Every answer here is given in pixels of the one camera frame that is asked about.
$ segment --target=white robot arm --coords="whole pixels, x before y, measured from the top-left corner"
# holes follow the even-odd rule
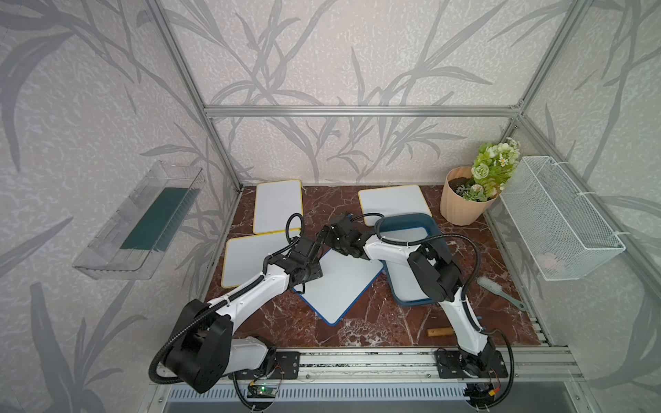
[[[184,307],[170,340],[150,365],[149,377],[152,381],[158,384],[186,381],[193,389],[203,393],[220,377],[236,371],[253,370],[260,375],[270,373],[275,360],[273,344],[262,338],[237,340],[231,337],[251,314],[273,297],[322,276],[319,265],[322,244],[356,258],[410,266],[422,291],[440,303],[455,330],[461,353],[459,368],[474,377],[490,368],[495,347],[490,338],[483,334],[466,300],[464,285],[459,278],[461,270],[453,262],[445,243],[438,239],[449,235],[411,243],[387,240],[379,235],[382,220],[377,223],[376,235],[373,235],[361,233],[353,224],[358,217],[346,214],[325,225],[313,241],[303,234],[305,225],[300,214],[290,218],[287,228],[294,216],[301,219],[300,238],[288,239],[291,241],[288,247],[267,256],[259,274],[209,303],[193,300]],[[470,280],[477,274],[479,257],[477,260]],[[158,375],[156,367],[160,361],[177,377]]]

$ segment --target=white wire basket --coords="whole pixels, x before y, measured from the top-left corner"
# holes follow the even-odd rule
[[[523,157],[500,197],[547,281],[577,280],[625,250],[551,157]]]

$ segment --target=wall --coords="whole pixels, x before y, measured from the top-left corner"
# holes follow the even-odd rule
[[[0,7],[0,411],[135,412],[235,193],[142,2]],[[157,272],[74,270],[157,159],[207,178]]]
[[[526,113],[661,263],[661,2],[594,1]],[[661,305],[621,258],[546,282],[502,206],[498,227],[554,344],[568,344],[604,412],[661,404]]]
[[[548,0],[163,4],[207,105],[515,104],[569,6]],[[465,154],[478,141],[497,140],[506,119],[420,122],[216,119],[243,182],[364,184],[442,182],[451,167],[468,163]]]

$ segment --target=marble table surface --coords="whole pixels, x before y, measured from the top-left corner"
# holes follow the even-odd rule
[[[330,217],[344,212],[360,214],[358,191],[375,186],[304,186],[303,214],[305,232],[315,234]],[[503,290],[520,299],[493,235],[480,216],[476,222],[457,227],[448,223],[439,211],[442,186],[421,186],[434,220],[444,233],[456,232],[475,240],[481,247],[483,263],[480,275],[502,285]],[[255,187],[243,192],[228,239],[253,234]],[[461,240],[446,240],[455,259],[463,268],[464,280],[470,275],[475,256],[470,245]],[[206,299],[227,291],[220,286],[223,257],[220,258]],[[499,328],[513,345],[539,345],[527,313],[509,301],[472,285],[468,298],[480,323],[487,329]],[[427,337],[428,328],[449,327],[438,304],[402,307],[395,302],[385,274],[379,275],[344,317],[329,326],[301,297],[287,291],[267,302],[237,330],[235,337],[262,336],[278,347],[338,346],[456,346],[454,336]],[[498,345],[504,342],[495,338]]]

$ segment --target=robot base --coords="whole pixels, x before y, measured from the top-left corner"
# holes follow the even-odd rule
[[[468,375],[462,368],[462,355],[459,350],[439,349],[434,352],[438,377],[441,379],[474,379],[475,376]],[[507,369],[500,352],[494,352],[494,357],[489,361],[487,368],[480,372],[477,378],[489,379],[489,371],[494,369],[498,377],[503,380],[507,378]]]
[[[273,363],[273,370],[264,379],[280,380],[294,380],[298,378],[298,368],[301,360],[299,352],[276,352],[275,362]],[[238,380],[254,380],[261,377],[263,374],[258,370],[240,370],[235,373]]]

